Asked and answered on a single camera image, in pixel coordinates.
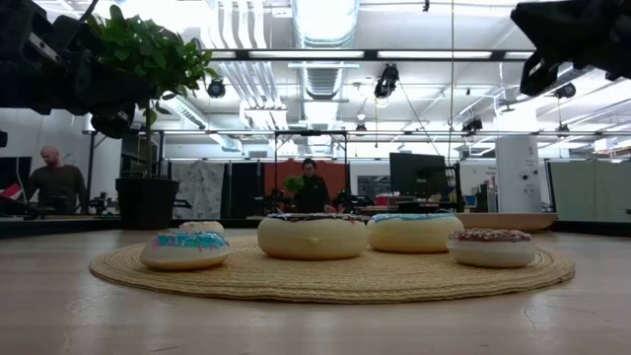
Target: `wicker mat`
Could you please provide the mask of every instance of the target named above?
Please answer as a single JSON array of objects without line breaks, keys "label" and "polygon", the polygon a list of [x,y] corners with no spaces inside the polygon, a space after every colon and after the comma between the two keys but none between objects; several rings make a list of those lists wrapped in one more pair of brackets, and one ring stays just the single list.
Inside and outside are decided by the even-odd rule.
[{"label": "wicker mat", "polygon": [[321,303],[400,303],[520,292],[566,281],[574,262],[539,250],[519,269],[455,263],[448,253],[397,254],[366,250],[330,261],[279,260],[256,237],[229,238],[233,254],[223,265],[193,272],[158,272],[138,260],[142,245],[96,257],[92,272],[112,282],[198,297]]}]

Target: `wooden table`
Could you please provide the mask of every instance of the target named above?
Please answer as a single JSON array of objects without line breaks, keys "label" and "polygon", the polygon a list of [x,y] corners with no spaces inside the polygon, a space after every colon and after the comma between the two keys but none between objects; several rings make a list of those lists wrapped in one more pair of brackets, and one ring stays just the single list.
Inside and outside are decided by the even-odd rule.
[{"label": "wooden table", "polygon": [[[254,230],[228,230],[231,236]],[[527,293],[399,305],[242,302],[104,282],[97,254],[151,233],[0,240],[0,354],[629,354],[631,238],[537,235],[574,280]]]}]

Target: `black planter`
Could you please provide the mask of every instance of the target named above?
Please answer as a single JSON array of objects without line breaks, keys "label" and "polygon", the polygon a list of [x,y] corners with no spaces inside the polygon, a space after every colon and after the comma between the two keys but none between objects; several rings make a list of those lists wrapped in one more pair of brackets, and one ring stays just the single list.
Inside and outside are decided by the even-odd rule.
[{"label": "black planter", "polygon": [[163,230],[169,227],[179,182],[166,178],[116,179],[120,219],[127,230]]}]

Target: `studio light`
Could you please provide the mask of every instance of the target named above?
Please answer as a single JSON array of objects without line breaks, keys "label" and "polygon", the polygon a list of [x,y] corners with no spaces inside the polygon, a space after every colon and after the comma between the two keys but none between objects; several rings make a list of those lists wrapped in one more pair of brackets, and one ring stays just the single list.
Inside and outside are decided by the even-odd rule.
[{"label": "studio light", "polygon": [[224,85],[223,78],[214,78],[210,85],[208,85],[208,89],[206,90],[208,96],[213,99],[221,99],[226,95],[226,86]]},{"label": "studio light", "polygon": [[482,119],[480,117],[468,119],[462,124],[462,132],[477,132],[482,128]]},{"label": "studio light", "polygon": [[386,68],[375,86],[375,98],[387,99],[396,89],[397,81],[398,69],[396,69],[396,64],[386,64]]}]

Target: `fluorescent light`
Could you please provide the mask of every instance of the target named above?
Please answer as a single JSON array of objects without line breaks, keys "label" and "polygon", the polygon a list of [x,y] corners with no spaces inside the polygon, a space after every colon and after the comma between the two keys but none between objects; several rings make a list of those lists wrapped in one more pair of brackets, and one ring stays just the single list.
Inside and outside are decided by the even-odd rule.
[{"label": "fluorescent light", "polygon": [[534,52],[532,51],[510,51],[506,52],[506,59],[528,59]]},{"label": "fluorescent light", "polygon": [[359,69],[357,63],[289,63],[290,69]]},{"label": "fluorescent light", "polygon": [[377,58],[384,59],[486,59],[490,58],[491,51],[446,51],[446,50],[380,50]]},{"label": "fluorescent light", "polygon": [[202,131],[202,130],[198,130],[198,131],[193,131],[193,130],[171,130],[171,131],[165,131],[165,134],[167,134],[167,135],[197,135],[197,134],[206,134],[206,132]]},{"label": "fluorescent light", "polygon": [[363,50],[251,50],[250,58],[363,58]]},{"label": "fluorescent light", "polygon": [[235,134],[235,135],[273,135],[270,130],[207,130],[206,134]]},{"label": "fluorescent light", "polygon": [[232,50],[213,50],[213,59],[234,59],[237,55]]}]

